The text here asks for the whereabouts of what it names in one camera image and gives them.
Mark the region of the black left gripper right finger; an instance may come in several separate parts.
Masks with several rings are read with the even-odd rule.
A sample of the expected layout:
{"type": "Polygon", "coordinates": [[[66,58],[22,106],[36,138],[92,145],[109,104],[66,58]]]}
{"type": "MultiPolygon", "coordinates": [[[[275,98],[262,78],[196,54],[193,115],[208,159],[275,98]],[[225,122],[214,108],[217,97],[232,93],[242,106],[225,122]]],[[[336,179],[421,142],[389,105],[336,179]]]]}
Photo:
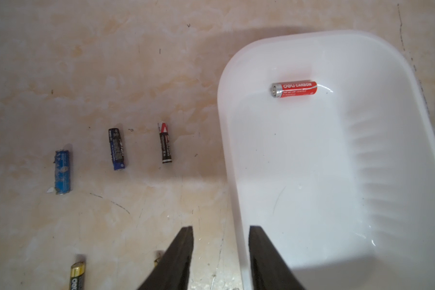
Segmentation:
{"type": "Polygon", "coordinates": [[[251,226],[248,238],[254,290],[305,290],[261,226],[251,226]]]}

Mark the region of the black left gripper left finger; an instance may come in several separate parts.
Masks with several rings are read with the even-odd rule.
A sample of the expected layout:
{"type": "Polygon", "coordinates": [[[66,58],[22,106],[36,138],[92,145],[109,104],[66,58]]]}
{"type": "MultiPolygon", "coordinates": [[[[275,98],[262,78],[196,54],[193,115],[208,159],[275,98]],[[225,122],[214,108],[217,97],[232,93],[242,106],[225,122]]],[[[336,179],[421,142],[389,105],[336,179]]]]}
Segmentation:
{"type": "Polygon", "coordinates": [[[193,227],[182,227],[139,290],[187,290],[193,253],[193,227]]]}

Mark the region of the dark battery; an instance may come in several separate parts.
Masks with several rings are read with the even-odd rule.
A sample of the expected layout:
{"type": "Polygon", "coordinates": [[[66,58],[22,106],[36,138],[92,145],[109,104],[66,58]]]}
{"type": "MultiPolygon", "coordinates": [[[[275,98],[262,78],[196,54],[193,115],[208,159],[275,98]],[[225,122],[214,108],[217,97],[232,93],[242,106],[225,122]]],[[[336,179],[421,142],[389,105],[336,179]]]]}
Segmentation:
{"type": "Polygon", "coordinates": [[[118,128],[110,128],[108,129],[108,135],[114,170],[122,170],[126,167],[126,164],[120,130],[118,128]]]}

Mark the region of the blue battery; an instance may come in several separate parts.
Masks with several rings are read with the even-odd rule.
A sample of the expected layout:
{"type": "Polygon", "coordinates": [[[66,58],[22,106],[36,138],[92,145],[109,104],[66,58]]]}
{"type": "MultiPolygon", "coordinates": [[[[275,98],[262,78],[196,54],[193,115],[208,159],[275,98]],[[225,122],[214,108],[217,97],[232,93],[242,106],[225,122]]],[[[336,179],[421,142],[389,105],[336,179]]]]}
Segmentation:
{"type": "Polygon", "coordinates": [[[71,191],[71,165],[70,151],[56,151],[54,157],[54,189],[58,195],[64,195],[71,191]]]}

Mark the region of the black red AAA battery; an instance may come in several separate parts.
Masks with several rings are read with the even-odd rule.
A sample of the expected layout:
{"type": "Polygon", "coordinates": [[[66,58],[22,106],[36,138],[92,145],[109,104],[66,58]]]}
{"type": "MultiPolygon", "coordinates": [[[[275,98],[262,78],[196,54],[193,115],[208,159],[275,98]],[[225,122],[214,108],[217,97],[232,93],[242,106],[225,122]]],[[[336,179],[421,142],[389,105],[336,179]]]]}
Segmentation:
{"type": "Polygon", "coordinates": [[[159,122],[158,123],[158,129],[159,129],[159,137],[161,142],[161,156],[162,156],[162,163],[171,163],[172,162],[172,154],[170,150],[170,143],[169,143],[169,130],[166,122],[159,122]]]}

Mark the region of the yellow orange battery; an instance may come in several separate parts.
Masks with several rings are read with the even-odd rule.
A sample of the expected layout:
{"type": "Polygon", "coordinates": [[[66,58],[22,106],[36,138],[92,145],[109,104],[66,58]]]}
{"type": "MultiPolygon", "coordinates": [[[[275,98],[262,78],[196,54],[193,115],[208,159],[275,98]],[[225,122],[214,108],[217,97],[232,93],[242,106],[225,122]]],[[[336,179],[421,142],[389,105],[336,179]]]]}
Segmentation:
{"type": "Polygon", "coordinates": [[[155,260],[154,260],[154,267],[157,267],[159,262],[161,261],[162,257],[164,255],[164,251],[159,250],[155,252],[155,260]]]}

